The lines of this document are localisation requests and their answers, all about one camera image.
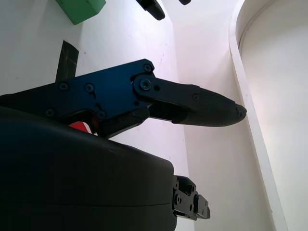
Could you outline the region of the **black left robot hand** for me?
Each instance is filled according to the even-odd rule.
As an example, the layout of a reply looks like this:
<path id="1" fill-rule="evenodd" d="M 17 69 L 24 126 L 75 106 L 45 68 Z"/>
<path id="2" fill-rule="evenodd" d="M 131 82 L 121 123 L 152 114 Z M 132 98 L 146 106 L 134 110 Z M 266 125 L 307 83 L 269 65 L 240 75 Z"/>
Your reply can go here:
<path id="1" fill-rule="evenodd" d="M 136 0 L 136 2 L 156 20 L 165 18 L 165 13 L 157 0 Z"/>

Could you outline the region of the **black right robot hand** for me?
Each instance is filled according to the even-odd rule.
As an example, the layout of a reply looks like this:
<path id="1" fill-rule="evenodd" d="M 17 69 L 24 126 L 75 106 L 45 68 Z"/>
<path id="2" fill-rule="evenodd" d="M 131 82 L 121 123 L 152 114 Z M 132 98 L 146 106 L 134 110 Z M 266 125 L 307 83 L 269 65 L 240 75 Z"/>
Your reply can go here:
<path id="1" fill-rule="evenodd" d="M 1 96 L 1 230 L 173 231 L 210 218 L 171 162 L 111 138 L 148 118 L 225 127 L 247 111 L 153 71 L 143 59 Z"/>

